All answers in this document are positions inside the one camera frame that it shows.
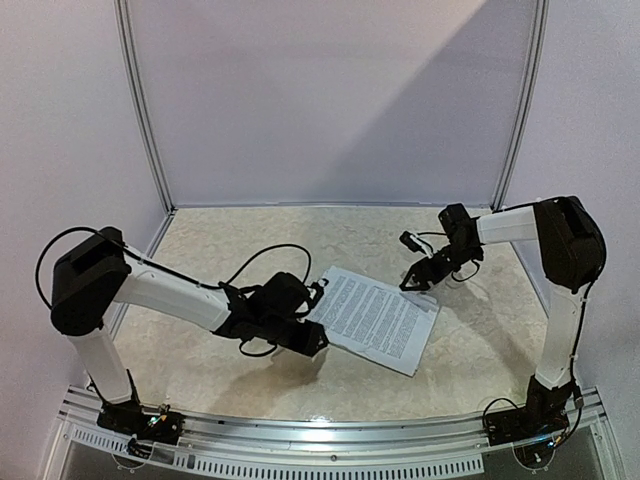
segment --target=marble-patterned surface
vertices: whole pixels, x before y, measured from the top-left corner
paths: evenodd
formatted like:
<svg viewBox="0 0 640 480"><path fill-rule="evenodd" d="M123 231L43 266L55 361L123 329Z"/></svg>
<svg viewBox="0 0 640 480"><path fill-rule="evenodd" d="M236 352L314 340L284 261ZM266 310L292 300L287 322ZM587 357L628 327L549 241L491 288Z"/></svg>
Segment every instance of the marble-patterned surface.
<svg viewBox="0 0 640 480"><path fill-rule="evenodd" d="M398 236L403 230L439 230L439 210L180 210L155 259L217 282L260 248L297 242L313 254L312 279L337 265L397 285L420 258ZM444 241L432 240L436 247ZM302 275L304 268L301 252L274 251L256 260L235 284L263 283L277 270ZM197 412L397 420L477 411L499 396L523 401L542 351L546 318L511 246L486 247L478 275L463 284L448 280L432 294L442 310L413 378L334 347L313 360L284 350L247 358L238 352L238 341L139 307L129 309L116 344L144 402Z"/></svg>

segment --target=white wall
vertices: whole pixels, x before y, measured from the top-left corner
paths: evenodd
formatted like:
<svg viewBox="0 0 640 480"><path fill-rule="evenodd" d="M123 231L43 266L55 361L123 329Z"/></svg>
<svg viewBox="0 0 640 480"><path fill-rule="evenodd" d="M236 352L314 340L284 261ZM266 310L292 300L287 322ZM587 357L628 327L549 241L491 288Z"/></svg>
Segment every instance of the white wall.
<svg viewBox="0 0 640 480"><path fill-rule="evenodd" d="M33 479L64 392L82 381L36 295L36 258L77 224L119 226L145 248L163 212L112 2L6 0L0 45L0 477ZM43 273L49 291L51 262Z"/></svg>
<svg viewBox="0 0 640 480"><path fill-rule="evenodd" d="M608 246L578 368L597 385L629 478L640 478L640 2L551 2L539 77L509 188L513 205L578 195ZM538 253L520 252L544 289Z"/></svg>
<svg viewBox="0 0 640 480"><path fill-rule="evenodd" d="M137 0L178 205L488 204L534 0Z"/></svg>

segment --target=wire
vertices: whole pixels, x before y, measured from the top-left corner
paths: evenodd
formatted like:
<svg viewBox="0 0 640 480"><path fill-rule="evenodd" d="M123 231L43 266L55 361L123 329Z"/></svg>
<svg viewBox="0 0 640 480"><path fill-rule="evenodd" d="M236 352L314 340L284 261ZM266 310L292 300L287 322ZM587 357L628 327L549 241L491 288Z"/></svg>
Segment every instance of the wire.
<svg viewBox="0 0 640 480"><path fill-rule="evenodd" d="M580 425L580 420L582 419L582 408L578 409L578 416L576 417L576 423L573 424L573 428L566 436L561 436L560 440L553 446L553 449L556 450L560 445L564 445L564 443L569 440L571 435L575 433L578 429L578 425Z"/></svg>
<svg viewBox="0 0 640 480"><path fill-rule="evenodd" d="M442 237L446 237L447 234L444 232L419 232L416 233L416 235L418 235L419 237L422 237L424 235L438 235L438 236L442 236Z"/></svg>
<svg viewBox="0 0 640 480"><path fill-rule="evenodd" d="M458 278L458 277L455 276L455 272L451 272L451 279L454 282L463 283L463 282L466 282L467 280L475 277L478 274L478 272L480 271L480 264L475 260L471 260L471 263L473 263L476 266L476 271L475 272L473 272L471 275L469 275L468 277L465 277L465 278Z"/></svg>
<svg viewBox="0 0 640 480"><path fill-rule="evenodd" d="M297 243L279 243L277 245L271 245L270 247L263 248L262 250L251 255L249 260L244 262L244 264L238 269L238 271L236 271L236 273L234 273L231 276L231 278L227 280L225 283L230 284L231 282L233 282L244 271L244 269L247 268L249 264L253 262L256 258L258 258L260 255L270 252L271 250L276 250L278 248L295 248L305 253L305 255L307 256L307 270L304 273L304 278L302 280L302 283L306 283L307 279L309 278L309 273L311 272L311 253L309 252L309 250L304 248L302 245L298 245Z"/></svg>
<svg viewBox="0 0 640 480"><path fill-rule="evenodd" d="M40 284L40 269L42 268L42 262L44 260L45 255L51 249L51 247L53 247L61 238L66 237L67 235L70 235L75 232L96 233L97 230L90 227L72 227L72 228L68 228L64 232L60 232L58 235L56 235L51 240L49 240L49 243L47 243L47 245L44 247L42 252L40 252L40 256L38 257L38 261L36 262L36 271L35 271L36 290L38 291L38 295L40 295L40 299L42 299L42 302L47 306L49 310L51 310L52 308L51 302L49 302L47 297L44 295L44 292L42 291L42 286Z"/></svg>
<svg viewBox="0 0 640 480"><path fill-rule="evenodd" d="M240 353L243 354L245 357L262 358L262 357L266 357L267 355L271 355L273 352L275 352L278 349L278 345L274 345L273 348L270 348L269 350L260 352L260 353L245 352L242 349L242 347L244 347L247 343L249 343L249 341L250 340L243 340L242 343L240 343L240 345L238 346L238 350L240 350Z"/></svg>
<svg viewBox="0 0 640 480"><path fill-rule="evenodd" d="M509 403L513 408L515 408L516 410L520 410L520 407L518 407L513 400L507 398L507 397L500 397L500 398L496 398L495 400L491 400L491 402L489 402L489 405L487 405L484 409L484 411L482 412L482 426L484 427L484 429L486 430L487 428L487 413L489 412L489 409L491 407L493 407L496 403L498 402L507 402Z"/></svg>
<svg viewBox="0 0 640 480"><path fill-rule="evenodd" d="M92 228L92 227L84 227L84 226L78 226L78 227L71 227L68 228L62 232L60 232L59 234L57 234L55 237L53 237L49 243L47 243L47 245L44 247L44 249L42 250L42 252L40 253L40 256L38 257L38 261L36 262L36 268L35 268L35 282L36 282L36 290L38 291L38 295L40 296L40 299L42 300L42 302L47 306L47 308L49 310L51 310L53 307L51 305L51 302L47 299L47 297L44 294L44 291L42 290L42 285L40 283L40 270L42 269L42 262L44 261L45 256L47 255L47 253L49 252L49 250L51 249L51 247L53 247L58 241L60 241L62 238L66 237L67 235L70 235L72 233L76 233L76 232L87 232L87 233L91 233L93 235L98 235L99 237L103 238L104 240L108 241L109 243L111 243L112 245L115 245L116 247L118 247L124 254L126 254L127 256L133 258L134 260L141 262L145 265L148 265L150 267L156 268L158 270L160 270L161 272L167 273L169 275L172 275L176 278L180 278L182 280L185 280L186 282L189 282L193 285L198 285L201 288L207 289L207 290L222 290L223 287L220 285L211 285L208 283L203 283L199 280L196 280L195 278L189 277L188 275L185 275L183 273L178 272L177 270L173 270L169 267L165 267L164 265L161 265L159 263L153 262L147 258L143 258L140 255L132 252L131 250L129 250L125 245L122 245L118 242L116 242L115 240L112 240L110 238L107 238L105 235L103 235L99 230ZM256 258L258 258L260 255L271 251L271 250L275 250L278 248L296 248L298 250L302 250L306 255L307 255L307 269L305 271L305 275L304 275L304 280L302 280L302 283L306 283L308 277L309 277L309 273L311 271L311 253L309 252L309 250L307 250L306 248L304 248L301 245L297 245L297 244L293 244L293 243L282 243L282 244L278 244L278 245L272 245L270 247L266 247L263 248L262 250L260 250L259 252L253 254L249 260L247 260L237 271L236 273L234 273L231 278L225 282L227 285L230 285L232 281L234 281L238 275L240 275L245 268L247 268L249 266L249 264L251 262L253 262Z"/></svg>

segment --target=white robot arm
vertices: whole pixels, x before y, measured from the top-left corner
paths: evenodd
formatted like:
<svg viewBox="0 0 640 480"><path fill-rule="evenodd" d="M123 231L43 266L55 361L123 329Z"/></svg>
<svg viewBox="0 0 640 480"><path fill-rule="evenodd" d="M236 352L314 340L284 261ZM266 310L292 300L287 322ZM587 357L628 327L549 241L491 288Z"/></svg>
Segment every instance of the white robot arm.
<svg viewBox="0 0 640 480"><path fill-rule="evenodd" d="M240 339L245 355L256 356L243 352L242 345L258 337L273 349L279 345L313 356L329 342L324 327L304 317L322 294L323 285L314 282L307 287L284 272L264 285L207 285L144 258L125 245L119 230L107 227L56 262L51 321L76 348L102 399L99 426L140 440L175 444L184 416L168 407L148 413L140 404L133 378L103 323L109 305L140 305L214 335Z"/></svg>
<svg viewBox="0 0 640 480"><path fill-rule="evenodd" d="M438 252L425 249L416 234L404 232L400 237L411 250L427 255L410 268L400 285L403 290L429 290L463 264L481 262L483 245L538 241L551 282L542 358L530 380L526 406L490 414L486 424L493 444L554 431L566 422L564 408L571 395L578 406L582 402L573 363L586 297L604 268L602 233L576 197L552 198L476 218L461 204L449 205L439 220L450 244Z"/></svg>

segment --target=document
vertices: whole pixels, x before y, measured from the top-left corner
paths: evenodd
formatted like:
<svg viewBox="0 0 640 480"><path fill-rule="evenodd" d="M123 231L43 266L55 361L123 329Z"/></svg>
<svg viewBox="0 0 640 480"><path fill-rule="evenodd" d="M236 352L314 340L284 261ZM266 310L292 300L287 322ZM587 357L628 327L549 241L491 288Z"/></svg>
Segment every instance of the document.
<svg viewBox="0 0 640 480"><path fill-rule="evenodd" d="M324 325L331 344L412 377L438 315L436 300L335 266L323 278L329 283L308 319Z"/></svg>

